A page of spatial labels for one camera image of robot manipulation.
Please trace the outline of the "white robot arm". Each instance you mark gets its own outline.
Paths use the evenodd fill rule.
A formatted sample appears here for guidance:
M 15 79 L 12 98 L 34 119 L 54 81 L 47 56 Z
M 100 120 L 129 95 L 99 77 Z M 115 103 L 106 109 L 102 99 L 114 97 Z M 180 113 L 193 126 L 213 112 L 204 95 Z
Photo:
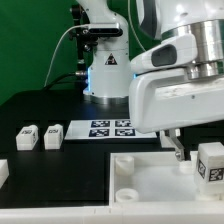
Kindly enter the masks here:
M 77 0 L 97 39 L 84 96 L 129 103 L 141 133 L 166 131 L 186 159 L 175 130 L 224 119 L 224 0 L 135 0 L 140 28 L 160 44 L 129 57 L 128 21 L 107 0 Z

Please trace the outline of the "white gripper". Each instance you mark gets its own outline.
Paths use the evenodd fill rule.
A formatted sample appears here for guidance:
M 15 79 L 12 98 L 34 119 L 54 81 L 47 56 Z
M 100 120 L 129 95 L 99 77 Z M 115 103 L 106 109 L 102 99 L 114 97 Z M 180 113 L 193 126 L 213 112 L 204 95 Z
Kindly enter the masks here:
M 184 161 L 184 146 L 173 128 L 223 120 L 224 77 L 190 82 L 184 69 L 140 75 L 130 85 L 129 113 L 140 133 L 166 130 L 177 160 Z

